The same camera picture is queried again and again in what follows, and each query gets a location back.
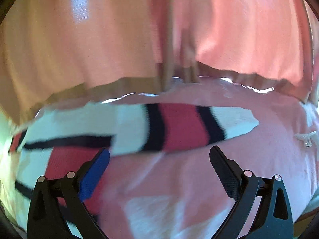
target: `pink bed sheet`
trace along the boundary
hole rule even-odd
[[[248,134],[217,143],[229,159],[257,176],[283,177],[294,221],[318,186],[316,146],[306,149],[296,133],[318,130],[315,106],[275,91],[259,94],[241,85],[202,78],[157,97],[130,95],[116,103],[187,103],[252,110],[260,122]],[[105,172],[99,225],[111,239],[211,238],[234,204],[209,161],[211,146],[166,155],[111,159]],[[241,235],[257,211],[256,200]]]

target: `blue gripper pad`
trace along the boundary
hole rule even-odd
[[[89,199],[98,182],[100,181],[106,167],[110,162],[110,152],[107,149],[102,150],[96,159],[93,159],[94,163],[88,169],[87,173],[83,176],[79,182],[79,199],[84,202],[85,199]]]

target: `silver screw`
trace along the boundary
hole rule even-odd
[[[249,170],[244,171],[244,175],[247,177],[252,177],[253,173]]]
[[[68,174],[66,175],[69,179],[73,178],[75,176],[75,172],[68,172]]]
[[[45,180],[45,177],[44,177],[44,176],[40,176],[40,177],[38,178],[38,182],[44,182],[44,180]]]
[[[282,180],[281,176],[278,175],[278,174],[275,175],[275,179],[276,179],[277,181],[279,181],[279,182]]]

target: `orange curtain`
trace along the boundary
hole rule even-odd
[[[0,25],[0,107],[21,124],[69,98],[157,94],[176,75],[306,101],[309,14],[303,0],[16,0]]]

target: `red stripe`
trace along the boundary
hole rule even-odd
[[[22,135],[22,133],[19,133],[16,136],[14,136],[12,143],[11,143],[11,146],[10,146],[10,149],[9,149],[9,152],[14,152],[17,150],[21,135]]]
[[[196,107],[189,104],[159,104],[165,123],[163,151],[171,152],[203,147],[209,135]]]
[[[99,151],[99,148],[84,147],[54,147],[47,164],[45,176],[51,179],[62,178],[70,171],[76,172],[83,163],[90,161]],[[84,201],[85,206],[93,215],[100,212],[101,192],[105,179],[101,177],[90,199]],[[65,201],[59,199],[59,202],[65,206]]]

